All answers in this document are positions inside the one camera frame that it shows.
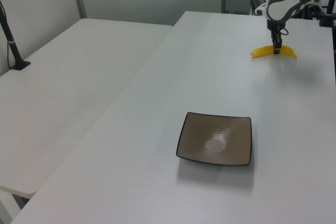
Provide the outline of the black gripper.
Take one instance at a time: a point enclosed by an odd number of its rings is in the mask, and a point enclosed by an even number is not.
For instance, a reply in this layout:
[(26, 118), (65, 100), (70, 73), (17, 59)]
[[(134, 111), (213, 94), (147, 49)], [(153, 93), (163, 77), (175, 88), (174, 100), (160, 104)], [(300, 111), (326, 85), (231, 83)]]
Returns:
[(271, 32), (273, 40), (274, 54), (279, 54), (282, 47), (282, 35), (288, 35), (288, 30), (285, 28), (285, 23), (279, 23), (273, 20), (267, 20), (267, 28)]

